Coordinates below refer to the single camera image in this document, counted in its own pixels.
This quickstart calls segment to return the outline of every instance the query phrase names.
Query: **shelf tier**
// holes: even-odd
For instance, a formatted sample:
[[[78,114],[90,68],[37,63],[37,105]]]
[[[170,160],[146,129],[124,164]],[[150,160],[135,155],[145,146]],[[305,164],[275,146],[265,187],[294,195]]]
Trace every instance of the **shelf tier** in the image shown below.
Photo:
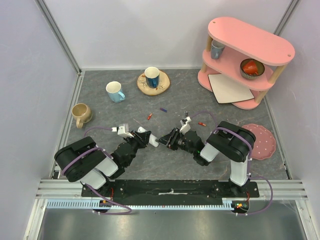
[[[295,56],[295,48],[286,39],[234,17],[213,19],[208,25],[208,34],[214,40],[271,66],[286,65]]]
[[[210,51],[204,50],[202,53],[202,59],[208,67],[228,76],[247,88],[255,91],[270,89],[274,84],[269,83],[268,79],[271,77],[273,71],[267,65],[264,65],[264,74],[257,79],[248,80],[241,76],[240,63],[247,58],[248,56],[227,46],[224,48],[219,59],[212,59]]]
[[[220,73],[210,67],[207,67],[206,72],[202,72],[201,70],[199,71],[198,82],[202,87],[212,92],[210,82],[209,82],[209,77],[208,77],[209,74],[220,74]],[[255,90],[251,90],[251,92],[254,97],[256,97],[259,94],[259,91],[255,91]],[[240,109],[245,109],[245,110],[254,109],[259,105],[259,103],[255,102],[255,99],[233,102],[232,104]]]

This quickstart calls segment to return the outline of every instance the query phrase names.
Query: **marker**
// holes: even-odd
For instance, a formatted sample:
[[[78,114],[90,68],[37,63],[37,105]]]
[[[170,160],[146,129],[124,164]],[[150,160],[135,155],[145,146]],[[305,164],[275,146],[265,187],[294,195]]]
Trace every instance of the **marker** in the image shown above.
[[[147,120],[149,120],[152,116],[152,113],[150,113],[150,115],[147,117]]]

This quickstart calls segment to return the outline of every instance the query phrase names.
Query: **red scalloped plate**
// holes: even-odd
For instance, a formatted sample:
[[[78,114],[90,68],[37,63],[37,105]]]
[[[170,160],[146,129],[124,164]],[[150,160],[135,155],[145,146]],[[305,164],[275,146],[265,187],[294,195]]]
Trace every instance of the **red scalloped plate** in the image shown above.
[[[253,159],[268,159],[275,153],[276,139],[268,129],[254,123],[250,123],[242,127],[251,131],[256,137],[251,156]]]

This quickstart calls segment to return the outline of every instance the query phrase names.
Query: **bowl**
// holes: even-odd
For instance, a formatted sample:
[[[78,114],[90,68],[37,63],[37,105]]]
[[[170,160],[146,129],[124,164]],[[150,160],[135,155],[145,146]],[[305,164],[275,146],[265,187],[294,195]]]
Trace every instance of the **bowl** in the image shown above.
[[[251,60],[254,61],[254,63],[256,64],[256,67],[258,68],[258,75],[245,73],[245,71],[242,69],[244,65],[246,65]],[[249,80],[256,79],[260,77],[262,74],[264,74],[264,72],[265,72],[265,65],[262,62],[257,61],[253,58],[247,58],[240,63],[240,73],[241,73],[241,76],[244,77],[245,79],[249,79]]]

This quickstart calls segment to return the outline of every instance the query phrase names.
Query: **black mounting plate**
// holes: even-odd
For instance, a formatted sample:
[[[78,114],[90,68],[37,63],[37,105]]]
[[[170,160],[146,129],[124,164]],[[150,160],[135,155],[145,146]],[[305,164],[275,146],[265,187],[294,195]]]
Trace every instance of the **black mounting plate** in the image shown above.
[[[121,180],[110,181],[98,192],[123,205],[221,205],[222,198],[258,198],[258,185],[250,181],[245,191],[235,195],[228,181],[221,180]],[[88,187],[83,186],[82,197],[97,197]]]

